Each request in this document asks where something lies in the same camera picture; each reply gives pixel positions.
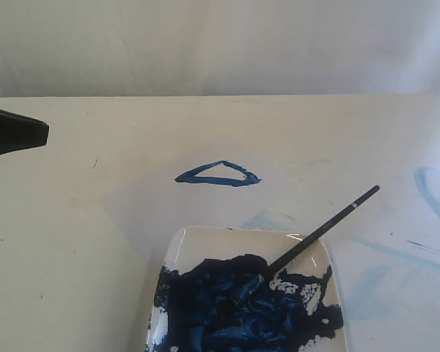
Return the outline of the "white square paint plate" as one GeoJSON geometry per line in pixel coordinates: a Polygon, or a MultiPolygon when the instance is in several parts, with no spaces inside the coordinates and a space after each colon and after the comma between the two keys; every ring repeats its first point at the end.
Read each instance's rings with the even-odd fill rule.
{"type": "Polygon", "coordinates": [[[158,275],[146,351],[346,351],[326,247],[314,242],[233,315],[220,300],[301,241],[295,233],[187,227],[158,275]]]}

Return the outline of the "white paper sheet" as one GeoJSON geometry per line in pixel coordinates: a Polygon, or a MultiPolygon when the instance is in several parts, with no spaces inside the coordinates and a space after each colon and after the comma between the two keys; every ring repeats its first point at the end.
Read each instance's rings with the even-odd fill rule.
{"type": "Polygon", "coordinates": [[[104,205],[129,243],[150,260],[189,226],[241,227],[294,189],[284,172],[231,140],[209,142],[132,180],[104,205]]]}

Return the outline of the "black paintbrush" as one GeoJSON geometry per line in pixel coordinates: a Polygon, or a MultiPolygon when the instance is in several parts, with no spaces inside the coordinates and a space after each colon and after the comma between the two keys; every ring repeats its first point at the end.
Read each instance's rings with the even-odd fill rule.
{"type": "Polygon", "coordinates": [[[355,209],[366,202],[374,194],[380,190],[379,185],[373,186],[370,190],[365,192],[359,198],[354,200],[346,208],[341,210],[338,214],[330,218],[325,224],[321,225],[310,235],[308,235],[302,241],[299,241],[294,247],[285,252],[282,256],[278,257],[272,262],[262,273],[253,276],[248,281],[242,282],[237,286],[231,294],[225,299],[222,299],[217,304],[217,312],[220,315],[229,316],[238,310],[248,298],[255,293],[259,287],[273,279],[273,277],[281,271],[289,262],[299,256],[302,252],[308,249],[314,242],[320,239],[333,227],[339,224],[343,219],[349,216],[355,209]]]}

